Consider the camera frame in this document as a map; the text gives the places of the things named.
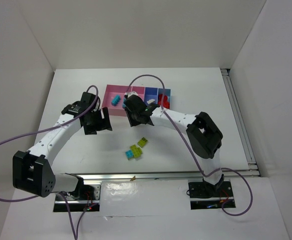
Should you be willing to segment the teal long lego brick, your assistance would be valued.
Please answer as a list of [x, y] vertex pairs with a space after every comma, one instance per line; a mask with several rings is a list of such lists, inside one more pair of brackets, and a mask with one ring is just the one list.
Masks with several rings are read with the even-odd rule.
[[116, 95], [113, 99], [112, 99], [112, 101], [111, 101], [111, 105], [112, 106], [117, 106], [118, 104], [119, 104], [119, 102], [120, 102], [120, 100], [121, 100], [121, 97], [120, 97], [120, 95]]

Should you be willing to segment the beige lego brick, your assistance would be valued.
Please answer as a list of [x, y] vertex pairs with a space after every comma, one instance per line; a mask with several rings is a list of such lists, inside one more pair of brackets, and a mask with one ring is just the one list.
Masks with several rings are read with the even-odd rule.
[[147, 101], [147, 104], [152, 104], [152, 103], [155, 103], [156, 101], [154, 99], [150, 99]]

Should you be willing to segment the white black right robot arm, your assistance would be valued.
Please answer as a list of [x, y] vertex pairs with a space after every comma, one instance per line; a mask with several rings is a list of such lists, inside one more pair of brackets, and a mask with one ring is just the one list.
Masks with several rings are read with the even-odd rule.
[[223, 134], [207, 113], [186, 114], [154, 102], [146, 104], [132, 92], [124, 95], [124, 104], [132, 127], [143, 124], [176, 130], [203, 175], [204, 192], [212, 196], [219, 191], [224, 181], [220, 160]]

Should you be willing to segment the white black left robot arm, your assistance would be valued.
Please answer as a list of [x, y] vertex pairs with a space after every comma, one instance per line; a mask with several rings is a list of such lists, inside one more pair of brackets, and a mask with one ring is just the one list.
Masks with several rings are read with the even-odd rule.
[[70, 173], [54, 174], [51, 168], [58, 153], [79, 130], [85, 135], [112, 130], [107, 107], [100, 98], [84, 92], [79, 101], [67, 105], [51, 130], [27, 151], [17, 151], [12, 159], [12, 183], [16, 189], [45, 198], [51, 193], [69, 193], [80, 198], [92, 187]]

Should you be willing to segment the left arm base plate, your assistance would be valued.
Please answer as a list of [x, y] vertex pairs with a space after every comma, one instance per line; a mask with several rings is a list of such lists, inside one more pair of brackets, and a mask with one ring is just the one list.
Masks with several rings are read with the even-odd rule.
[[[84, 185], [80, 190], [78, 196], [66, 193], [65, 198], [67, 199], [69, 210], [71, 213], [78, 213], [87, 210], [88, 212], [99, 212], [100, 211], [100, 195], [101, 195], [101, 183], [94, 182], [90, 185]], [[56, 195], [53, 206], [54, 213], [65, 213], [68, 212], [65, 200], [60, 196]]]

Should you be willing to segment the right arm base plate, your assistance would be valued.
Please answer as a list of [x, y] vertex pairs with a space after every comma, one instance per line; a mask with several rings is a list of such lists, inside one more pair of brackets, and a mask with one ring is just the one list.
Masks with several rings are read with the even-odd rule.
[[216, 192], [209, 193], [203, 182], [189, 182], [189, 189], [186, 191], [190, 198], [191, 210], [209, 210], [224, 208], [235, 208], [236, 203], [230, 181], [222, 183], [221, 188]]

